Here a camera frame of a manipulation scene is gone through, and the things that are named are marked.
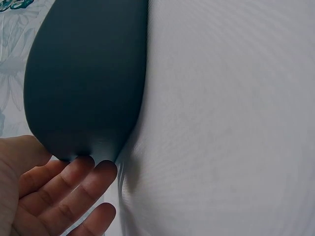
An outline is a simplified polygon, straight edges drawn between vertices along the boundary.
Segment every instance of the light blue flower pattern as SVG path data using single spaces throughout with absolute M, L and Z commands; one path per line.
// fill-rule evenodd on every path
M 25 65 L 36 31 L 53 3 L 37 0 L 27 9 L 18 7 L 30 3 L 23 2 L 0 2 L 0 11 L 6 6 L 6 11 L 0 13 L 0 137 L 30 133 L 23 110 Z
M 27 8 L 34 0 L 3 0 L 0 2 L 0 12 L 4 12 L 7 9 L 20 9 Z

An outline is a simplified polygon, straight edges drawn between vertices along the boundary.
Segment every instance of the dark teal object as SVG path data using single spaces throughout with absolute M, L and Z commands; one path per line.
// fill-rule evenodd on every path
M 58 159 L 115 161 L 141 107 L 147 0 L 56 0 L 28 58 L 32 133 Z

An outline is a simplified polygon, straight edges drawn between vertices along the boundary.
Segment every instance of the white fabric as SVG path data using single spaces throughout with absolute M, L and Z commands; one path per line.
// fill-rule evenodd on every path
M 27 32 L 45 13 L 18 11 L 0 27 Z M 29 131 L 3 55 L 6 137 Z M 151 0 L 144 103 L 106 235 L 314 235 L 314 89 L 315 1 Z

